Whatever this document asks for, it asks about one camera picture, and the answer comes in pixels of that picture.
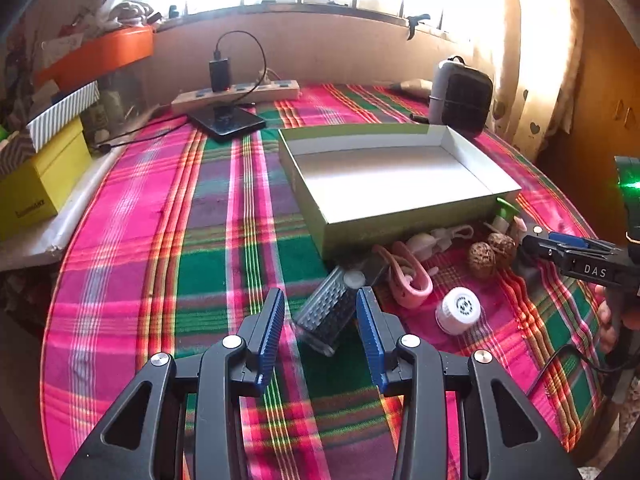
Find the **person's hand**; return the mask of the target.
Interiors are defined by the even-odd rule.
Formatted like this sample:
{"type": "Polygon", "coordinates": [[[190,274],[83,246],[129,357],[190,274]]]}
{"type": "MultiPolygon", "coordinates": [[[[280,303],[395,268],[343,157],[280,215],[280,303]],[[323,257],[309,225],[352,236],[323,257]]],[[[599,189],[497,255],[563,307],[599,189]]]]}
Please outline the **person's hand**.
{"type": "Polygon", "coordinates": [[[605,354],[609,354],[617,344],[624,296],[618,290],[597,285],[596,297],[599,300],[597,319],[600,326],[600,347],[605,354]]]}

